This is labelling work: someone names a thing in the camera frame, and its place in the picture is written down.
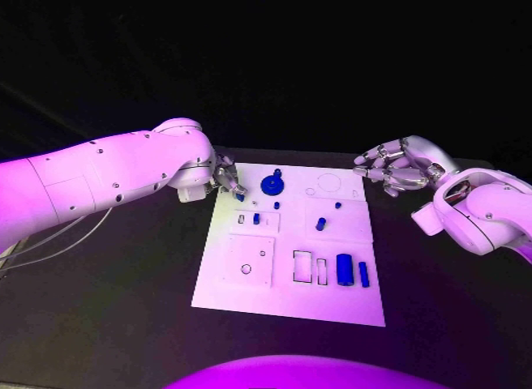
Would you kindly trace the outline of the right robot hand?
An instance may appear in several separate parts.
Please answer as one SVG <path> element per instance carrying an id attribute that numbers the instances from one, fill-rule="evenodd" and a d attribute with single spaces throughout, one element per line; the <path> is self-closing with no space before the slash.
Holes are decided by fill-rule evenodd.
<path id="1" fill-rule="evenodd" d="M 436 190 L 459 171 L 447 153 L 416 135 L 381 143 L 354 158 L 352 173 L 378 182 L 393 198 L 424 187 Z"/>

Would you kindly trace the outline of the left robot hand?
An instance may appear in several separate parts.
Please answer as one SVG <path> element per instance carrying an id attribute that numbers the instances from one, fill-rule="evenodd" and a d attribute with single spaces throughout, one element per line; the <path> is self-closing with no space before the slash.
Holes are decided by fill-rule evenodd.
<path id="1" fill-rule="evenodd" d="M 214 154 L 212 182 L 233 196 L 246 195 L 247 190 L 238 184 L 237 169 L 233 159 L 220 153 Z"/>

